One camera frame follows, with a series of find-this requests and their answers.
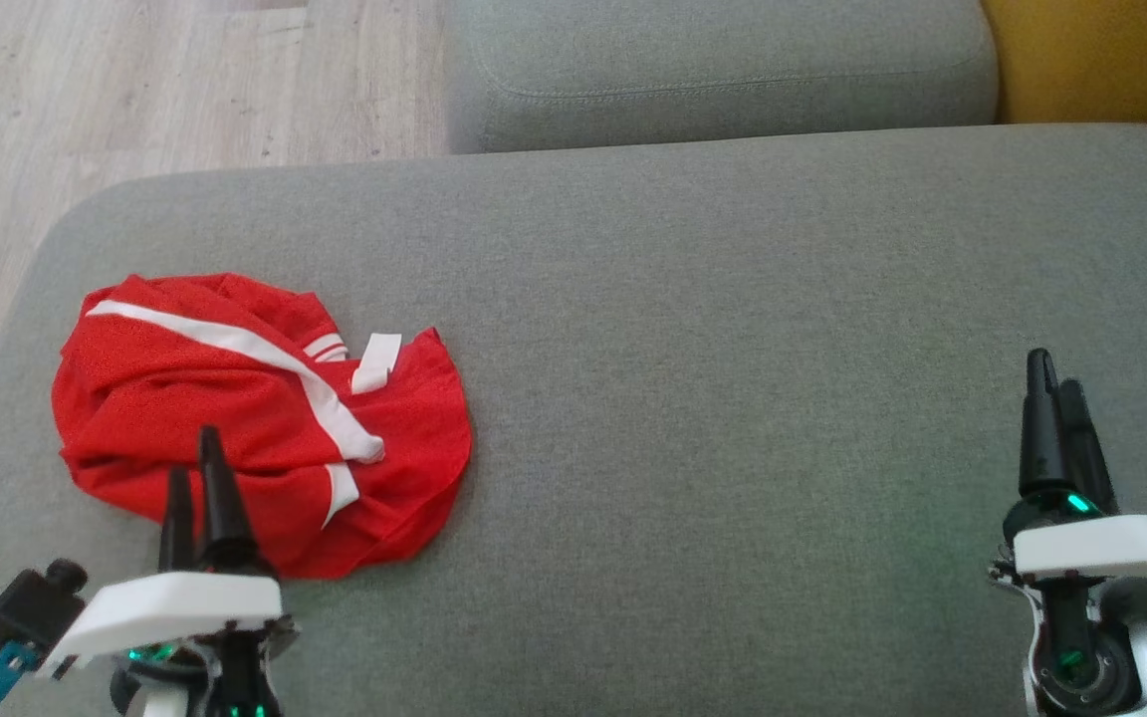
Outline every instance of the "gray cushion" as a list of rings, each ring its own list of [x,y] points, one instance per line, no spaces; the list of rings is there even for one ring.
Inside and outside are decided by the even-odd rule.
[[[458,0],[457,151],[992,122],[976,0]]]
[[[988,586],[1024,352],[1086,381],[1147,509],[1147,127],[1024,126],[201,173],[41,246],[0,345],[0,589],[154,567],[69,484],[49,383],[127,272],[440,328],[477,446],[415,562],[301,583],[290,714],[1022,714]],[[104,668],[10,714],[109,714]]]

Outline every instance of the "white tag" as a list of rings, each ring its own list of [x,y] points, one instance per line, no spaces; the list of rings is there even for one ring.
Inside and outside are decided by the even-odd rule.
[[[366,352],[360,354],[360,366],[351,374],[351,391],[366,393],[388,385],[388,374],[396,366],[396,356],[401,350],[399,333],[373,333]]]

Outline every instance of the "couch cushion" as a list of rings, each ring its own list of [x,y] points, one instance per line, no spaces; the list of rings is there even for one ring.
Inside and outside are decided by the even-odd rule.
[[[457,151],[992,122],[976,0],[458,0]]]
[[[1023,714],[986,560],[1024,352],[1147,511],[1147,127],[864,132],[136,181],[41,246],[0,344],[0,590],[155,528],[56,457],[84,291],[242,272],[345,336],[436,326],[477,449],[422,556],[296,583],[288,714]],[[108,668],[3,712],[109,714]]]

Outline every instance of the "green led light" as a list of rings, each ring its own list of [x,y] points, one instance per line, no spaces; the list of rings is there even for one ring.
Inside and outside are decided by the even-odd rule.
[[[141,647],[127,650],[126,657],[128,660],[142,660],[145,662],[164,662],[165,660],[171,658],[172,654],[174,654],[173,645],[150,645],[147,648]]]
[[[1078,513],[1091,513],[1097,508],[1095,505],[1092,505],[1079,494],[1070,493],[1067,500],[1069,500],[1069,505],[1074,505],[1074,509],[1077,509]]]

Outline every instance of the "white stripe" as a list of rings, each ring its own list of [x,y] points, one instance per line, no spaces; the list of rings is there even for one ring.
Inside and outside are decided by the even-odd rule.
[[[304,353],[309,356],[315,356],[322,353],[326,349],[330,349],[331,345],[338,345],[343,343],[343,337],[336,333],[328,333],[319,340],[311,342],[304,346]]]
[[[343,359],[346,358],[348,358],[348,346],[337,345],[334,346],[334,349],[331,349],[330,351],[327,351],[321,356],[318,356],[318,358],[315,358],[315,363],[321,364],[323,361],[343,361]]]
[[[357,481],[351,476],[348,463],[328,463],[327,473],[330,473],[330,512],[327,513],[327,521],[321,523],[322,528],[340,509],[346,508],[360,498],[360,493],[357,493]]]
[[[360,354],[360,366],[351,374],[351,393],[367,393],[388,385],[388,374],[396,366],[401,350],[399,333],[373,333],[366,352]]]
[[[118,317],[136,319],[136,321],[147,321],[179,335],[188,336],[197,343],[241,353],[262,364],[294,373],[298,376],[301,384],[304,384],[304,395],[309,399],[310,407],[313,408],[313,415],[320,423],[321,430],[330,436],[330,439],[338,447],[338,454],[344,460],[362,460],[365,463],[373,463],[383,458],[383,441],[379,436],[370,435],[357,422],[353,414],[338,403],[338,395],[330,388],[330,384],[321,376],[315,375],[298,358],[292,358],[290,353],[278,349],[264,336],[241,327],[229,327],[227,324],[196,321],[196,319],[178,317],[175,313],[156,312],[143,305],[125,304],[123,301],[108,298],[87,312],[87,317],[92,317],[92,314],[99,317],[99,314],[106,313],[115,313]]]

